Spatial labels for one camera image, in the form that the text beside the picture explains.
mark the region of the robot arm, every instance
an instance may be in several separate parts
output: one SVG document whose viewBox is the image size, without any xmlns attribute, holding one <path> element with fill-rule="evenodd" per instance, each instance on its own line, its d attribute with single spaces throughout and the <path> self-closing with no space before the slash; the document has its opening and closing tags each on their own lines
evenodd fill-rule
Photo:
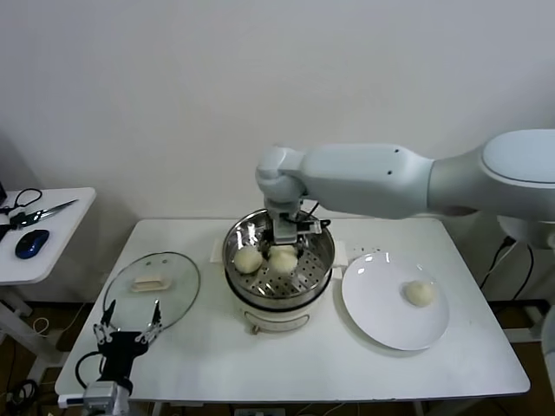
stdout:
<svg viewBox="0 0 555 416">
<path fill-rule="evenodd" d="M 418 213 L 487 211 L 555 221 L 555 130 L 501 134 L 469 153 L 432 160 L 401 146 L 329 145 L 269 149 L 258 186 L 276 244 L 297 240 L 303 199 L 331 211 L 400 219 Z"/>
<path fill-rule="evenodd" d="M 84 393 L 65 397 L 58 403 L 61 408 L 82 405 L 82 414 L 85 416 L 131 414 L 129 396 L 133 391 L 133 383 L 129 377 L 135 358 L 145 354 L 162 332 L 160 303 L 155 302 L 153 319 L 142 332 L 114 330 L 110 326 L 114 309 L 115 300 L 102 314 L 101 322 L 93 325 L 98 351 L 83 355 L 75 366 L 75 377 L 85 389 Z M 83 360 L 98 354 L 104 358 L 101 376 L 97 381 L 85 384 L 79 374 L 80 365 Z"/>
</svg>

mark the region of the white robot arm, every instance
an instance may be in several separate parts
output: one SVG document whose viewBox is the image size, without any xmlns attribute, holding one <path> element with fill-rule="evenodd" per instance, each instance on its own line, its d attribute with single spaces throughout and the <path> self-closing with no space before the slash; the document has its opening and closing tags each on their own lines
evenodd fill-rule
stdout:
<svg viewBox="0 0 555 416">
<path fill-rule="evenodd" d="M 385 144 L 308 152 L 273 147 L 256 178 L 276 244 L 297 241 L 303 199 L 331 211 L 391 219 L 486 211 L 501 216 L 505 231 L 522 239 L 536 224 L 555 221 L 553 155 L 555 130 L 501 134 L 469 153 L 438 160 Z M 534 237 L 542 240 L 539 245 L 552 245 L 547 236 Z"/>
</svg>

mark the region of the white table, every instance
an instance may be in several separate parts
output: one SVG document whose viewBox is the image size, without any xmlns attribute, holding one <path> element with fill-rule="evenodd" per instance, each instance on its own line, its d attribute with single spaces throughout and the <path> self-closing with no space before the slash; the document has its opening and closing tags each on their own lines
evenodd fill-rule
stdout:
<svg viewBox="0 0 555 416">
<path fill-rule="evenodd" d="M 317 402 L 427 400 L 526 392 L 530 382 L 441 222 L 418 218 L 334 220 L 332 235 L 350 258 L 374 248 L 417 259 L 441 283 L 451 320 L 430 349 L 402 352 L 368 338 L 351 321 L 335 280 L 313 319 L 296 332 L 250 335 L 232 302 L 221 264 L 210 263 L 214 240 L 231 220 L 140 221 L 108 283 L 138 257 L 178 251 L 197 262 L 199 297 L 189 313 L 134 362 L 132 399 L 165 402 Z M 96 350 L 92 326 L 101 296 L 55 384 L 63 402 L 82 388 L 74 368 Z M 82 377 L 98 378 L 98 360 Z"/>
<path fill-rule="evenodd" d="M 12 206 L 19 191 L 7 193 L 8 198 L 3 206 Z M 26 213 L 52 208 L 72 199 L 79 199 L 79 201 L 51 218 L 46 218 L 30 227 L 18 231 L 8 231 L 0 241 L 0 264 L 2 265 L 0 268 L 0 285 L 3 286 L 0 288 L 0 298 L 14 309 L 12 312 L 0 303 L 0 329 L 37 356 L 35 365 L 29 374 L 30 378 L 39 379 L 44 368 L 59 365 L 63 355 L 53 345 L 55 339 L 47 341 L 37 336 L 19 318 L 20 315 L 30 315 L 31 309 L 16 292 L 10 290 L 9 286 L 38 283 L 49 275 L 77 226 L 93 203 L 95 195 L 96 192 L 93 188 L 42 191 L 42 198 L 25 208 Z M 8 218 L 3 216 L 1 222 L 7 224 Z M 24 234 L 36 229 L 50 231 L 48 241 L 35 257 L 27 260 L 17 258 L 15 255 L 17 242 Z"/>
</svg>

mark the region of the small side table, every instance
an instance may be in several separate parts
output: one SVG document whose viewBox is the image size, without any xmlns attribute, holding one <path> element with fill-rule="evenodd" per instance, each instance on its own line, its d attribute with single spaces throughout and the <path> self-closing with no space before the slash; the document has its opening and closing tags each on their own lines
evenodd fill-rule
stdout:
<svg viewBox="0 0 555 416">
<path fill-rule="evenodd" d="M 38 336 L 20 318 L 29 316 L 31 308 L 10 286 L 38 283 L 49 275 L 96 196 L 93 188 L 51 189 L 42 192 L 42 198 L 27 207 L 27 213 L 51 208 L 72 199 L 78 199 L 78 202 L 52 218 L 23 230 L 9 231 L 0 241 L 0 286 L 3 286 L 0 288 L 0 299 L 14 309 L 12 311 L 0 302 L 0 329 L 36 355 L 29 378 L 37 381 L 40 381 L 46 368 L 61 367 L 65 362 L 67 354 L 56 349 L 61 331 L 50 331 L 48 338 Z M 18 193 L 19 191 L 8 192 L 5 204 L 12 205 Z M 49 230 L 49 240 L 35 257 L 27 260 L 17 258 L 14 252 L 17 242 L 24 234 L 36 229 Z"/>
</svg>

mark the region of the metal pot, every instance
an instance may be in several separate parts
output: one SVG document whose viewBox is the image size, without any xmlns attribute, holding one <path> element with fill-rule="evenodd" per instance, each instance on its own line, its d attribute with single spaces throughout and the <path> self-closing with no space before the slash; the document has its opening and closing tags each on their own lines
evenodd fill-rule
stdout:
<svg viewBox="0 0 555 416">
<path fill-rule="evenodd" d="M 271 270 L 266 259 L 256 272 L 239 273 L 233 264 L 237 251 L 246 245 L 260 250 L 262 234 L 270 229 L 267 210 L 259 210 L 242 218 L 229 230 L 222 252 L 227 282 L 235 295 L 253 308 L 270 312 L 300 309 L 315 301 L 330 282 L 336 254 L 333 238 L 327 229 L 322 234 L 307 235 L 298 266 L 290 274 L 280 275 Z"/>
</svg>

